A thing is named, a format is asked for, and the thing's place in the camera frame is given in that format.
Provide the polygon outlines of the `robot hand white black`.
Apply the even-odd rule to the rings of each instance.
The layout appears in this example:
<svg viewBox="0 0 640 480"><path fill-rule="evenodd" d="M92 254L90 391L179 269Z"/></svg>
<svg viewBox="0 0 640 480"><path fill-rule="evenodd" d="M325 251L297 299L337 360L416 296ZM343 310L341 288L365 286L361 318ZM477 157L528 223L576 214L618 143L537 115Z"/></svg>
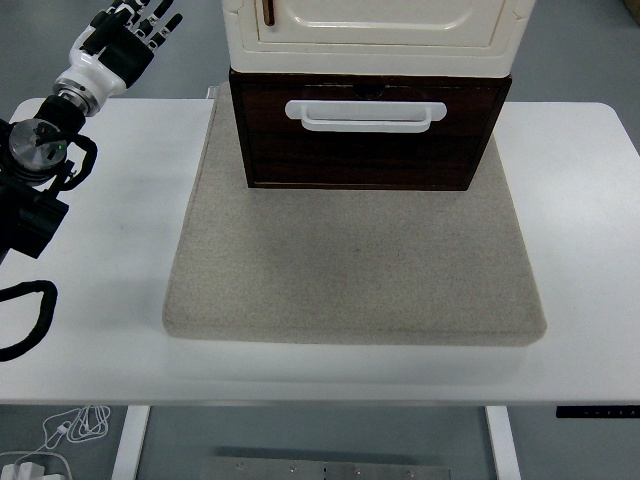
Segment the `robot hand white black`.
<svg viewBox="0 0 640 480"><path fill-rule="evenodd" d="M166 15L161 1L148 16L147 1L114 1L99 11L69 52L69 68L56 79L54 93L83 99L91 108L129 89L151 64L157 50L183 20Z"/></svg>

